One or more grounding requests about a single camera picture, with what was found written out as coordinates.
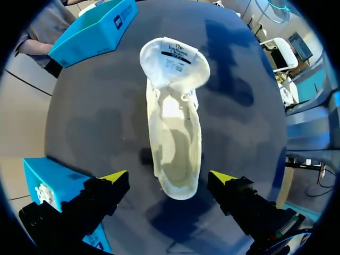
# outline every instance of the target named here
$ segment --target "gray shirt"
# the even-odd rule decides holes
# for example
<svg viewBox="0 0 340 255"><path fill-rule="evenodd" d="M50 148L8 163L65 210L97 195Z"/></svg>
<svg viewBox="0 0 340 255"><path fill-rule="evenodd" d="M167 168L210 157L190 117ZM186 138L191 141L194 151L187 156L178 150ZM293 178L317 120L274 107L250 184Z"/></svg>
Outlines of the gray shirt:
<svg viewBox="0 0 340 255"><path fill-rule="evenodd" d="M31 25L21 35L15 49L18 54L20 45L27 39L33 39L45 44L54 44L59 36L72 24L76 18L64 6L67 0L52 0L41 13L33 20ZM41 67L45 67L50 57L28 55L33 58Z"/></svg>

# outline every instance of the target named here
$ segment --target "computer monitor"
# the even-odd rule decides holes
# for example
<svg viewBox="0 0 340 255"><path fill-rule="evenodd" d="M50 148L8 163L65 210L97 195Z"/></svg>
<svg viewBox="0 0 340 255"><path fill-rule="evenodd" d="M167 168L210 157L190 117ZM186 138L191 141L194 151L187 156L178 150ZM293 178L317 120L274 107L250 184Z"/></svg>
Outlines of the computer monitor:
<svg viewBox="0 0 340 255"><path fill-rule="evenodd" d="M313 56L313 53L310 51L307 44L302 40L297 32L293 33L288 40L296 50L296 53L301 58L302 62L305 62L311 56Z"/></svg>

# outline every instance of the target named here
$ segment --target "person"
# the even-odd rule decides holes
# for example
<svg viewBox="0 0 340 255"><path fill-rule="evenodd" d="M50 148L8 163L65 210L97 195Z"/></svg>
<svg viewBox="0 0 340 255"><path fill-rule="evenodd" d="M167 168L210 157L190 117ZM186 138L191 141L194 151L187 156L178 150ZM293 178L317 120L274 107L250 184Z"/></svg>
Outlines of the person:
<svg viewBox="0 0 340 255"><path fill-rule="evenodd" d="M15 48L15 55L24 53L30 56L48 73L58 78L63 67L51 59L48 53L57 39L76 20L66 6L83 1L51 0L22 33Z"/></svg>

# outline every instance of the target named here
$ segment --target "sticker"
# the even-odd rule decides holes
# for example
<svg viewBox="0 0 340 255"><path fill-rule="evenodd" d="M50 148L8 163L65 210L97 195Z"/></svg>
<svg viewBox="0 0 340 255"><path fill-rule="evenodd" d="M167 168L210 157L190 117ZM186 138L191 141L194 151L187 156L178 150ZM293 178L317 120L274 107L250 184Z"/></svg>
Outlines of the sticker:
<svg viewBox="0 0 340 255"><path fill-rule="evenodd" d="M119 30L119 28L121 28L121 26L123 25L123 22L122 22L121 17L120 17L119 15L117 15L117 16L114 18L113 22L115 23L116 28L117 28L118 30Z"/></svg>
<svg viewBox="0 0 340 255"><path fill-rule="evenodd" d="M180 74L190 65L196 56L197 49L167 37L161 45L161 54L165 57L165 67L171 72Z"/></svg>

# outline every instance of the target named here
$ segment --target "round table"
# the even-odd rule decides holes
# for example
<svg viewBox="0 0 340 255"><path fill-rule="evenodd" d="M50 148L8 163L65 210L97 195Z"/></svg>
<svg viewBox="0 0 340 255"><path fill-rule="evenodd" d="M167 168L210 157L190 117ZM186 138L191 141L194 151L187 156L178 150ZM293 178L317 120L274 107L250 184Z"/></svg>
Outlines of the round table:
<svg viewBox="0 0 340 255"><path fill-rule="evenodd" d="M100 177L128 170L130 190L103 226L117 255L245 254L252 239L206 189L208 172L246 176L276 200L284 173L285 115L270 64L235 12L207 3L146 1L116 51L62 71L46 126L46 154ZM170 37L200 50L211 76L197 90L202 166L197 194L173 200L143 165L150 148L139 52Z"/></svg>

